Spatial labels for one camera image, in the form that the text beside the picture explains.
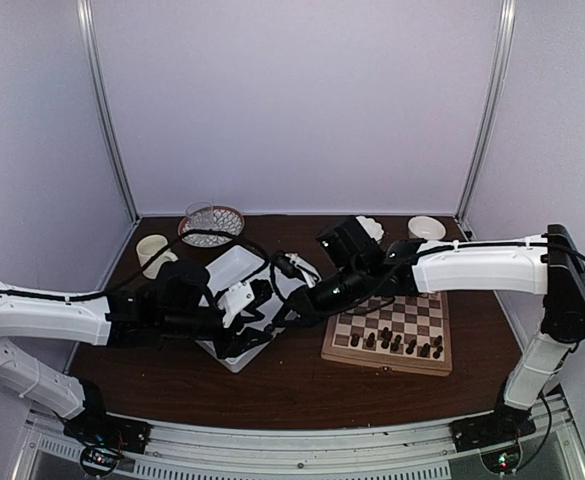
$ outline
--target table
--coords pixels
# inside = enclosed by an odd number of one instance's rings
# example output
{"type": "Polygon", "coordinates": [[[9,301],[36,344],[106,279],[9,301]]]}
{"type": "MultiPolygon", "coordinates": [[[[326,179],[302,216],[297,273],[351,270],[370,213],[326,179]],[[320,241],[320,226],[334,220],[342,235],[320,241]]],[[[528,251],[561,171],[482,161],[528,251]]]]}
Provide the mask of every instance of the table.
{"type": "MultiPolygon", "coordinates": [[[[329,216],[246,218],[244,235],[269,252],[298,252],[322,274],[333,267],[314,241],[329,216]]],[[[111,279],[136,268],[136,243],[146,235],[176,234],[179,218],[144,218],[111,279]]],[[[387,239],[407,237],[407,217],[377,217],[387,239]]],[[[440,218],[448,239],[461,238],[451,218],[440,218]]],[[[173,251],[208,263],[227,250],[173,251]]],[[[138,287],[144,280],[136,280],[138,287]]],[[[239,374],[232,374],[192,341],[162,350],[115,350],[82,345],[71,374],[102,389],[109,411],[156,421],[247,429],[328,429],[450,418],[489,410],[520,350],[492,292],[450,292],[454,367],[429,377],[357,367],[321,359],[325,325],[286,331],[239,374]]]]}

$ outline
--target white arm segment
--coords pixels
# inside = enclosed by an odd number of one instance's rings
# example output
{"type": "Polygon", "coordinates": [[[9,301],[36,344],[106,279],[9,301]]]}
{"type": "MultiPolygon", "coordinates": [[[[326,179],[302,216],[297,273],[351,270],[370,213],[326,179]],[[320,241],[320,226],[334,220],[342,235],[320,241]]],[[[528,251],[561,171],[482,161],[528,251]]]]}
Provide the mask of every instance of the white arm segment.
{"type": "Polygon", "coordinates": [[[543,387],[561,370],[565,354],[574,346],[537,332],[508,377],[503,395],[505,404],[520,410],[531,408],[543,387]]]}
{"type": "MultiPolygon", "coordinates": [[[[547,265],[541,263],[541,256],[547,253],[547,248],[529,246],[530,243],[547,243],[547,239],[535,235],[511,241],[524,242],[528,246],[458,248],[422,257],[412,267],[416,287],[422,293],[447,290],[514,290],[537,295],[547,293],[547,265]]],[[[418,251],[421,253],[441,245],[461,244],[428,241],[418,251]]]]}
{"type": "MultiPolygon", "coordinates": [[[[14,287],[0,282],[0,290],[10,289],[14,287]]],[[[77,295],[21,287],[18,290],[67,297],[77,295]]],[[[66,303],[0,295],[0,337],[58,338],[106,345],[111,325],[105,316],[109,312],[105,297],[66,303]]]]}
{"type": "Polygon", "coordinates": [[[5,338],[0,338],[0,384],[72,419],[83,410],[83,386],[56,372],[5,338]]]}

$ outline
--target vertical metal post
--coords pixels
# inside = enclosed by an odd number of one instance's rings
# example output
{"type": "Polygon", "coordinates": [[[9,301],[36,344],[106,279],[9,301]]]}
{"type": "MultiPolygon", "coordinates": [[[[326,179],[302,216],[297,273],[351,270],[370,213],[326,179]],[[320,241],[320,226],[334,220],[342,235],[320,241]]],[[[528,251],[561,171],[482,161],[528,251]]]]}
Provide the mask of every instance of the vertical metal post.
{"type": "Polygon", "coordinates": [[[92,18],[92,2],[91,0],[77,0],[77,4],[79,11],[79,24],[81,26],[83,42],[85,44],[85,49],[88,55],[90,74],[92,77],[92,86],[94,87],[94,93],[96,95],[99,120],[101,129],[103,130],[105,145],[108,150],[112,168],[114,170],[117,186],[119,187],[119,191],[123,196],[125,208],[127,210],[128,216],[130,217],[130,222],[136,222],[139,219],[139,215],[136,209],[136,205],[134,204],[134,198],[132,197],[128,178],[125,174],[125,168],[123,167],[121,152],[116,141],[114,124],[112,122],[110,107],[108,105],[108,99],[105,92],[105,84],[103,82],[103,75],[101,71],[101,61],[99,59],[99,50],[96,42],[96,33],[94,31],[94,22],[92,18]]]}
{"type": "Polygon", "coordinates": [[[481,119],[481,126],[474,147],[474,154],[472,156],[472,163],[470,164],[468,177],[465,182],[465,188],[463,189],[463,195],[461,196],[461,201],[456,212],[456,219],[461,225],[466,223],[470,202],[474,190],[476,189],[479,173],[487,154],[494,119],[496,117],[497,104],[501,97],[505,72],[510,59],[512,37],[514,34],[515,12],[516,0],[503,0],[501,6],[501,22],[499,24],[497,43],[494,50],[494,61],[492,63],[492,76],[490,78],[490,86],[488,88],[485,108],[483,110],[483,118],[481,119]]]}

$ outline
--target plate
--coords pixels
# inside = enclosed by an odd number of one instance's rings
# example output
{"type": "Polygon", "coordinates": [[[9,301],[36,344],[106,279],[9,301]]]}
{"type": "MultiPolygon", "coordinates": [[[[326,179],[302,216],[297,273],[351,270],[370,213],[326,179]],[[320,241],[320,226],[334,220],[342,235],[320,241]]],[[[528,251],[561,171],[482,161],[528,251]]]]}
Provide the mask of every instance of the plate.
{"type": "MultiPolygon", "coordinates": [[[[245,222],[243,215],[237,212],[235,209],[230,207],[214,207],[214,230],[221,232],[231,233],[232,235],[239,235],[243,231],[245,222]]],[[[177,230],[179,235],[183,232],[190,230],[192,227],[189,225],[188,217],[184,217],[179,223],[177,230]]],[[[226,237],[219,237],[218,235],[190,235],[183,239],[183,242],[193,247],[199,248],[214,248],[225,245],[232,240],[226,237]]]]}

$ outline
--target white tray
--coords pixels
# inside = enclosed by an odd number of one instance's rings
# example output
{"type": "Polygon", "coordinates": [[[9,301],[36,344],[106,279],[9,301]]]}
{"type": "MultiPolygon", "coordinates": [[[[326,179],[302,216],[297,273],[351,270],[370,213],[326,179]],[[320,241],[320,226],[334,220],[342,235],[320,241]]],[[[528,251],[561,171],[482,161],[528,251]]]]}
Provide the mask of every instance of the white tray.
{"type": "MultiPolygon", "coordinates": [[[[210,272],[210,282],[208,283],[208,287],[210,287],[212,294],[215,295],[219,290],[223,290],[224,288],[242,280],[261,266],[262,263],[263,259],[261,259],[261,257],[254,255],[245,248],[238,245],[232,247],[206,267],[208,272],[210,272]]],[[[263,272],[250,278],[250,280],[254,279],[269,280],[270,267],[268,266],[263,272]]],[[[276,272],[276,280],[281,293],[286,297],[290,292],[304,284],[301,280],[285,277],[278,269],[276,272]]],[[[205,299],[201,300],[201,305],[207,306],[205,299]]],[[[265,315],[265,318],[259,322],[250,323],[248,326],[258,330],[263,330],[263,328],[272,321],[272,318],[277,314],[282,305],[282,302],[273,293],[272,298],[259,307],[259,311],[265,315]]],[[[282,328],[277,328],[273,335],[276,337],[283,330],[284,329],[282,328]]],[[[201,345],[206,352],[216,358],[214,344],[212,342],[198,341],[197,343],[201,345]]],[[[235,358],[226,358],[224,360],[216,359],[225,365],[231,372],[238,373],[267,346],[268,343],[264,343],[263,345],[248,350],[235,358]]]]}

